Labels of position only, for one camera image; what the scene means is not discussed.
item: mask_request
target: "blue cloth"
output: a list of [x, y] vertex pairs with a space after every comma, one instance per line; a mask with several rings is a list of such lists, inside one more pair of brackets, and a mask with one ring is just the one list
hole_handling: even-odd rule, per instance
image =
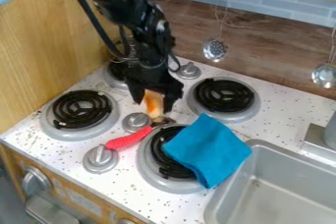
[[194, 171], [208, 189], [226, 179], [252, 152], [229, 128], [205, 114], [164, 143], [163, 151]]

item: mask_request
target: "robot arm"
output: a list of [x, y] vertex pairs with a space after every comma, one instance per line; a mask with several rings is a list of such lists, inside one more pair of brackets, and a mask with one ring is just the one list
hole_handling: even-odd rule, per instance
[[[124, 55], [115, 47], [86, 1], [78, 1], [110, 51], [117, 57], [125, 59], [127, 54]], [[164, 112], [170, 111], [174, 102], [182, 97], [183, 85], [173, 79], [168, 72], [168, 56], [174, 56], [172, 48], [175, 38], [171, 35], [168, 22], [161, 10], [147, 0], [93, 0], [93, 2], [104, 17], [119, 25], [121, 34], [123, 26], [133, 33], [138, 63], [127, 65], [124, 76], [134, 101], [140, 103], [144, 91], [151, 89], [164, 95]]]
[[140, 47], [148, 46], [155, 49], [155, 56], [140, 55], [143, 64], [153, 67], [166, 60], [174, 46], [174, 38], [163, 13], [156, 5], [146, 0], [93, 0], [93, 2], [105, 18], [116, 25], [130, 29]]

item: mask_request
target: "silver knob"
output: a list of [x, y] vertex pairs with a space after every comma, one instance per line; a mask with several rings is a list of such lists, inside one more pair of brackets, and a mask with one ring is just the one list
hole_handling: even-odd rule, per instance
[[83, 166], [90, 173], [106, 173], [112, 170], [118, 163], [118, 152], [113, 149], [105, 149], [104, 144], [89, 150], [83, 159]]
[[195, 66], [194, 63], [189, 62], [188, 64], [181, 66], [176, 74], [182, 79], [196, 79], [200, 76], [200, 68]]
[[120, 219], [118, 221], [118, 224], [137, 224], [136, 222], [132, 221], [132, 220], [127, 220], [127, 219]]
[[51, 183], [49, 179], [37, 168], [28, 166], [23, 179], [22, 188], [26, 195], [34, 196], [41, 191], [49, 191]]
[[144, 126], [151, 124], [151, 119], [144, 113], [131, 113], [122, 122], [123, 129], [129, 133], [135, 133]]

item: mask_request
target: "sink basin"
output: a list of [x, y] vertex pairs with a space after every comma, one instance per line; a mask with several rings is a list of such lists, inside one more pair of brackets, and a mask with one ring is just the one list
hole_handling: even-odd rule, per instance
[[335, 224], [336, 168], [262, 140], [216, 190], [206, 224]]

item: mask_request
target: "speckled white countertop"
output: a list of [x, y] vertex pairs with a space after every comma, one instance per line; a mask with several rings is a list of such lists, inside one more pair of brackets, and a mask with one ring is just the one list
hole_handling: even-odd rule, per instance
[[[196, 64], [202, 70], [202, 79], [238, 79], [254, 87], [260, 95], [261, 109], [255, 117], [240, 124], [228, 125], [242, 140], [267, 140], [299, 151], [308, 124], [325, 126], [336, 109], [336, 102], [327, 98]], [[191, 85], [197, 81], [199, 79], [183, 81], [185, 96]], [[121, 159], [114, 170], [101, 175], [86, 172], [82, 166], [84, 154], [100, 143], [124, 135], [120, 124], [122, 119], [129, 113], [143, 111], [143, 107], [135, 105], [127, 91], [110, 87], [102, 78], [102, 69], [71, 87], [72, 90], [83, 88], [108, 92], [120, 102], [121, 116], [118, 124], [108, 133], [77, 142], [54, 140], [41, 131], [38, 110], [4, 133], [1, 139], [16, 151], [37, 160], [50, 170], [104, 197], [142, 220], [160, 224], [203, 223], [203, 210], [214, 190], [180, 196], [152, 187], [140, 176], [136, 167], [138, 144], [120, 152]], [[182, 124], [191, 123], [196, 119], [185, 99], [179, 100], [168, 116]]]

